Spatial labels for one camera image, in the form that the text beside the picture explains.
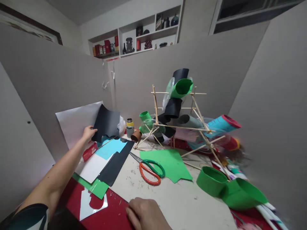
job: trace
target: orange scissor handle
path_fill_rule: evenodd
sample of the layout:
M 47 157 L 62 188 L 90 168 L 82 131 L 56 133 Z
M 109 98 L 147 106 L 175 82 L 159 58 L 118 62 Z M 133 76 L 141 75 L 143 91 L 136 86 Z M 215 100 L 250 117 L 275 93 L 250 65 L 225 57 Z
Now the orange scissor handle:
M 159 177 L 157 174 L 155 174 L 153 171 L 149 170 L 146 166 L 144 166 L 144 165 L 142 164 L 142 162 L 140 163 L 139 168 L 140 168 L 141 176 L 143 177 L 143 179 L 144 179 L 148 184 L 153 185 L 153 186 L 157 186 L 157 185 L 159 185 L 159 184 L 161 183 L 160 177 Z M 146 172 L 152 174 L 155 178 L 157 178 L 158 181 L 153 182 L 153 181 L 150 181 L 149 179 L 147 179 L 147 178 L 145 177 L 143 171 L 142 171 L 142 168 L 143 168 Z

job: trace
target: green scissor handle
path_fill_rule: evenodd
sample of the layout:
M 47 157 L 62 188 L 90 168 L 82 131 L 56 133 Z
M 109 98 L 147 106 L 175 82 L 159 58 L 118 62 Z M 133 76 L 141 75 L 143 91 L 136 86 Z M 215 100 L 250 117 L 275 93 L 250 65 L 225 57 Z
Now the green scissor handle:
M 158 162 L 152 161 L 152 160 L 142 160 L 142 161 L 143 161 L 142 163 L 144 163 L 145 165 L 147 165 L 147 166 L 148 166 L 155 174 L 157 174 L 160 178 L 165 177 L 164 168 L 163 168 L 162 165 L 160 165 Z M 152 166 L 150 165 L 150 163 L 152 163 L 152 164 L 158 166 L 158 167 L 162 170 L 162 174 L 158 173 L 158 172 L 154 169 L 154 167 L 152 167 Z

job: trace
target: white table surface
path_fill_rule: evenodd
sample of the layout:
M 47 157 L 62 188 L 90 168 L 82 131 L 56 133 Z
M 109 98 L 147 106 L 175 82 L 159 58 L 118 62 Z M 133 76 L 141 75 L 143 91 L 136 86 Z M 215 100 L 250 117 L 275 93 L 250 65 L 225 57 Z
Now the white table surface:
M 161 146 L 144 141 L 139 148 L 151 151 L 160 150 Z M 180 154 L 187 152 L 181 149 L 177 150 Z M 137 156 L 140 156 L 139 152 L 139 150 L 132 149 L 132 153 Z M 191 161 L 189 163 L 199 166 L 201 159 L 197 155 L 190 154 L 189 158 L 195 160 L 194 163 Z M 188 165 L 186 167 L 193 177 L 193 181 L 179 180 L 174 184 L 169 178 L 163 178 L 159 186 L 151 186 L 143 180 L 138 162 L 129 154 L 110 189 L 127 202 L 135 197 L 154 199 L 173 230 L 237 229 L 228 206 L 221 199 L 208 195 L 196 184 L 200 171 Z M 146 171 L 143 172 L 148 179 L 156 181 L 152 175 Z

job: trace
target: table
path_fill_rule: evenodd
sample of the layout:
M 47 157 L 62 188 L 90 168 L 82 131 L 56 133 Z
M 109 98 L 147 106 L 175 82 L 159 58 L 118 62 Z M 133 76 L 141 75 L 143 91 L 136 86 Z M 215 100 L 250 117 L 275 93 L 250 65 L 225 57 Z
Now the table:
M 152 142 L 144 142 L 141 148 L 144 150 L 161 149 L 160 146 Z M 139 151 L 133 149 L 132 152 L 139 156 Z M 199 170 L 190 166 L 187 166 L 187 169 L 193 177 L 193 182 L 180 180 L 174 184 L 165 178 L 161 181 L 161 185 L 154 187 L 143 181 L 138 171 L 138 164 L 129 155 L 116 182 L 107 190 L 108 207 L 82 220 L 81 223 L 89 230 L 101 229 L 102 227 L 106 229 L 133 229 L 126 217 L 125 207 L 128 206 L 126 200 L 139 196 L 155 199 L 173 229 L 199 229 L 200 227 L 236 229 L 229 208 L 220 199 L 209 196 L 196 185 L 195 181 Z M 77 218 L 80 215 L 82 190 L 83 186 L 71 179 L 60 202 L 66 205 Z M 100 202 L 100 199 L 92 196 L 91 206 L 96 204 L 99 207 Z M 271 229 L 256 209 L 244 213 L 235 211 L 235 213 L 247 223 L 255 223 L 262 229 Z

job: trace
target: scissors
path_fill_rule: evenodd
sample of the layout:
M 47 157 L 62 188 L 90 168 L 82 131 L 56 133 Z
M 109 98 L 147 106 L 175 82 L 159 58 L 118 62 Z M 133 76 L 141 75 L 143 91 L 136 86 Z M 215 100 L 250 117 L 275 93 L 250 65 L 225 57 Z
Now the scissors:
M 160 178 L 165 177 L 165 171 L 164 171 L 164 168 L 163 168 L 158 162 L 152 161 L 152 160 L 142 160 L 141 158 L 139 158 L 139 157 L 137 157 L 136 155 L 134 155 L 132 152 L 130 152 L 130 155 L 133 156 L 133 158 L 134 158 L 137 162 L 140 163 L 139 168 L 140 168 L 141 176 L 143 177 L 143 179 L 144 179 L 148 184 L 153 185 L 153 186 L 157 186 L 157 185 L 159 185 L 159 184 L 161 183 L 161 179 L 160 179 Z M 144 163 L 145 165 L 147 165 L 152 171 L 149 170 L 147 167 L 145 167 L 145 166 L 143 165 L 143 163 Z M 154 164 L 154 165 L 157 165 L 157 166 L 162 170 L 162 174 L 158 173 L 158 172 L 150 165 L 150 163 L 152 163 L 152 164 Z M 143 168 L 146 172 L 152 174 L 155 178 L 157 178 L 158 181 L 157 181 L 157 182 L 153 182 L 153 181 L 150 181 L 149 179 L 147 179 L 147 178 L 144 176 L 144 173 L 143 173 L 143 171 L 142 171 L 142 168 Z

